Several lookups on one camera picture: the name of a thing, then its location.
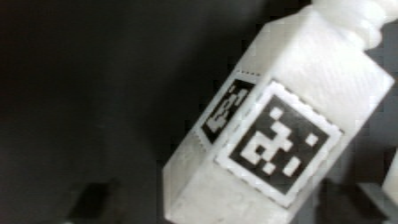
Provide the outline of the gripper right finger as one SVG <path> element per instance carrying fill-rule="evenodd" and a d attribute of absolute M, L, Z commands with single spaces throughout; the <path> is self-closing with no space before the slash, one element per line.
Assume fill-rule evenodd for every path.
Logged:
<path fill-rule="evenodd" d="M 317 224 L 369 224 L 371 220 L 355 205 L 356 187 L 337 184 L 330 179 L 321 182 Z"/>

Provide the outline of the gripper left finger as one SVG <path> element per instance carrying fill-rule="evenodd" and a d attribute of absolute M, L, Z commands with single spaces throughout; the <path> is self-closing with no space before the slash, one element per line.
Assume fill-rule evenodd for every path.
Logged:
<path fill-rule="evenodd" d="M 113 192 L 108 183 L 88 183 L 67 211 L 63 224 L 113 224 Z"/>

